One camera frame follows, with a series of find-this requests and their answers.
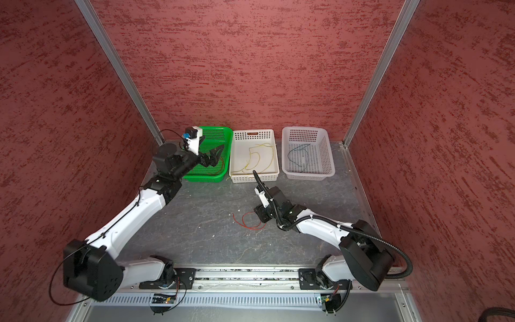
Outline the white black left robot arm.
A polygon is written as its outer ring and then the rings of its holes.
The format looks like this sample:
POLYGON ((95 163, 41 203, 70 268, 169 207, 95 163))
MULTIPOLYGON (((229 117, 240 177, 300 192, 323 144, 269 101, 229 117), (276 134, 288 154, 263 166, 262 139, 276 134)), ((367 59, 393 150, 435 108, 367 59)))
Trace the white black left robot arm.
POLYGON ((191 140, 187 150, 179 150, 173 142, 160 146, 153 156, 156 173, 139 188, 137 197, 86 240, 72 240, 67 244, 63 261, 57 267, 62 272, 64 287, 101 302, 119 289, 134 284, 152 283, 161 289, 179 286, 170 259, 154 255, 119 262, 117 258, 139 229, 173 200, 185 175, 198 165, 218 165, 225 146, 204 153, 193 149, 198 143, 197 139, 191 140))

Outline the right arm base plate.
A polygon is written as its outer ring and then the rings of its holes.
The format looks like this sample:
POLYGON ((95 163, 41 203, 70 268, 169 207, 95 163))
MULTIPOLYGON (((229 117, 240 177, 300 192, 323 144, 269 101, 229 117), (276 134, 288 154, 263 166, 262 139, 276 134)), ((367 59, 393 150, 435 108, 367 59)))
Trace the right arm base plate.
POLYGON ((321 291, 344 291, 350 285, 348 280, 339 280, 331 282, 329 279, 323 278, 314 268, 299 268, 299 287, 303 291, 321 290, 321 291))

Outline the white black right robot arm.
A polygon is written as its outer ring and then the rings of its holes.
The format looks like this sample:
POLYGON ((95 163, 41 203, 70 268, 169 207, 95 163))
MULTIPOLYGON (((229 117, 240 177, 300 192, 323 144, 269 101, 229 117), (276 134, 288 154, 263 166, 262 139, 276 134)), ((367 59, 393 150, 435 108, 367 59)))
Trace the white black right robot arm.
POLYGON ((318 286, 329 289, 340 280, 356 280, 370 291, 380 288, 394 264, 394 255, 368 222, 350 224, 321 216, 291 203, 276 186, 256 187, 254 191, 261 202, 254 211, 263 224, 274 219, 282 231, 314 236, 340 250, 339 256, 328 255, 317 264, 312 279, 318 286))

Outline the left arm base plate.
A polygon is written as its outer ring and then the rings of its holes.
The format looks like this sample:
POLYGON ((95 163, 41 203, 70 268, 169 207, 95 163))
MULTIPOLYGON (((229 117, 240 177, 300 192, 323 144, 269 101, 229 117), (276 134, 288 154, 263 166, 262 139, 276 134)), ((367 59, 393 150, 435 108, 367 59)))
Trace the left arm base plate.
POLYGON ((191 290, 193 288, 197 269, 195 268, 175 268, 174 278, 166 287, 158 281, 147 281, 139 283, 138 287, 142 290, 157 290, 157 291, 171 291, 179 288, 186 288, 191 290))

